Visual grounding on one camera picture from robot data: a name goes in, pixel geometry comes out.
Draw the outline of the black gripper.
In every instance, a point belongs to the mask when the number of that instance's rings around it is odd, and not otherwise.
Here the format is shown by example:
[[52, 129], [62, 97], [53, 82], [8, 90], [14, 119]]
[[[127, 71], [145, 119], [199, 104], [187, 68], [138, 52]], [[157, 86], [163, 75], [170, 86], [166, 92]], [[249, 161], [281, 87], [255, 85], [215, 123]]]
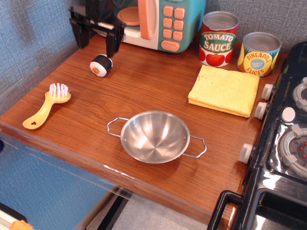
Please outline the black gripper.
[[71, 5], [70, 23], [79, 48], [89, 44], [89, 32], [97, 30], [106, 35], [106, 54], [112, 58], [124, 40], [125, 24], [115, 15], [113, 0], [86, 0], [83, 6]]

